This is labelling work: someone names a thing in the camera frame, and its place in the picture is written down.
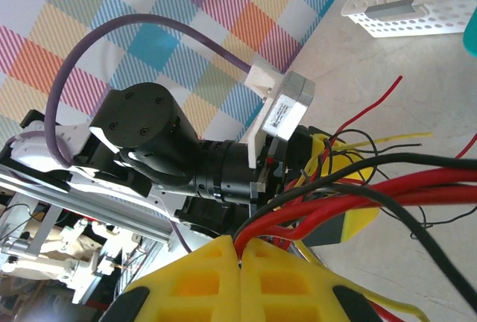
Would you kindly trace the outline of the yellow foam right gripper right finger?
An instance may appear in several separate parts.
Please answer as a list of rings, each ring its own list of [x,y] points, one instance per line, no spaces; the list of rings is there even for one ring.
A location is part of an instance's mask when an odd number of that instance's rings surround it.
[[[242,254],[242,321],[379,321],[359,289],[260,239]]]

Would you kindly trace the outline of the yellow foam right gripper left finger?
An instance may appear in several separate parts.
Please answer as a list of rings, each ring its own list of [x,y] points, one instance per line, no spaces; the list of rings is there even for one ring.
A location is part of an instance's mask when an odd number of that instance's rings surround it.
[[[222,236],[132,282],[102,321],[240,321],[240,272]]]

